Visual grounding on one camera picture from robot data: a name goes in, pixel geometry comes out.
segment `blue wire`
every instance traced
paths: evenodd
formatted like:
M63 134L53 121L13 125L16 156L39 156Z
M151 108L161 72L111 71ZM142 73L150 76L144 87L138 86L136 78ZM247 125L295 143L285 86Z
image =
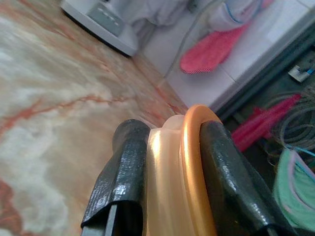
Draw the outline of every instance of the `blue wire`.
M256 12L253 14L253 16L251 17L251 19L254 18L254 17L258 14L258 12L261 10L261 8L262 8L262 2L263 2L263 0L259 0L259 1L260 1L259 7L257 8ZM237 19L233 16L233 14L232 14L232 12L231 12L231 10L230 10L230 8L229 8L229 6L228 6L227 3L225 3L225 6L226 6L226 9L227 9L227 12L228 12L229 16L232 18L233 21L235 21L236 23L239 23L239 24L244 24L244 23L245 23L245 22L243 22L243 21L237 20Z
M307 73L308 73L309 75L312 75L314 71L315 71L315 68L311 68L311 69L309 69L309 70L307 71Z
M306 173L308 175L308 177L310 177L314 182L315 182L315 177L314 175L312 175L312 171L310 171L309 169L307 170L301 163L299 162L295 162L295 164L301 168L302 171L304 171L304 173Z
M285 145L287 148L290 148L290 149L294 149L294 150L298 150L298 151L302 151L302 152L305 152L313 157L315 157L315 153L311 152L311 151L308 151L304 148L300 148L300 147L293 147L289 144ZM315 164L315 161L311 162L309 164L309 166L313 166ZM303 165L301 165L299 162L296 163L296 165L298 167L300 167L314 182L315 182L315 178L310 174L310 172L308 170L305 169L305 167Z

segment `gray cable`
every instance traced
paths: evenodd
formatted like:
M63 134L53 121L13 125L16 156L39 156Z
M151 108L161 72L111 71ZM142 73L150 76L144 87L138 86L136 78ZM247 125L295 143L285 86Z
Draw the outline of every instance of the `gray cable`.
M276 103L297 94L298 92L287 92L277 95L267 104L267 108ZM297 104L272 128L273 140L282 147L290 145L306 150L315 149L315 83L307 86L301 93L302 98ZM279 150L265 151L269 157L279 157L276 153Z
M179 56L180 56L181 53L182 53L182 50L183 50L183 47L184 47L184 45L185 45L185 43L186 43L187 38L189 37L189 35L190 35L191 31L193 30L193 28L194 28L194 27L196 26L196 24L198 23L199 19L202 17L203 13L205 13L206 11L208 11L211 7L212 7L212 8L215 8L215 7L217 7L219 4L221 4L222 2L225 2L225 1L226 1L226 0L213 0L213 1L209 2L209 3L207 3L207 5L206 5L202 10L200 10L200 12L197 14L195 20L193 21L192 25L190 26L190 28L189 28L188 31L186 32L186 34L185 34L185 36L184 36L184 38L183 38L183 40L182 40L182 42L181 42L181 45L179 46L179 49L178 49L178 51L177 51L177 53L176 53L176 56L175 56L175 58L174 58L174 60L173 60L173 62L172 62L172 64L171 64L171 66L168 68L168 70L167 70L167 72L166 72L166 74L165 74L165 77L167 77L167 76L171 73L171 71L173 70L173 68L174 68L174 66L175 66L175 64L176 64L176 62L177 62Z

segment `pink towel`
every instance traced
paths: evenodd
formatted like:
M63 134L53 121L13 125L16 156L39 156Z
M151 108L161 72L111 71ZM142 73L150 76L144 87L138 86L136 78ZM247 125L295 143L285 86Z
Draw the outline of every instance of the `pink towel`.
M186 52L180 62L188 74L213 71L230 54L248 24L227 32L214 32Z

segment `white fabric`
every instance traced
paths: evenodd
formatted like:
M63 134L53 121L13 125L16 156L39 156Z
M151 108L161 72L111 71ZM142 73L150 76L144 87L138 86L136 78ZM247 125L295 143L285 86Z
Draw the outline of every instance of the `white fabric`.
M157 26L172 25L185 10L187 2L188 0L146 0L136 14L134 23L148 20Z
M211 12L208 25L215 31L229 31L248 23L261 8L262 0L227 0Z

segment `white appliance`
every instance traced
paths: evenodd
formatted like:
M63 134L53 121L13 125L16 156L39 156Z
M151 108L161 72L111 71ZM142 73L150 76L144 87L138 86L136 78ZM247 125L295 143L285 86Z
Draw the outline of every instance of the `white appliance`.
M61 8L101 40L128 56L138 51L138 38L121 17L125 0L63 0Z

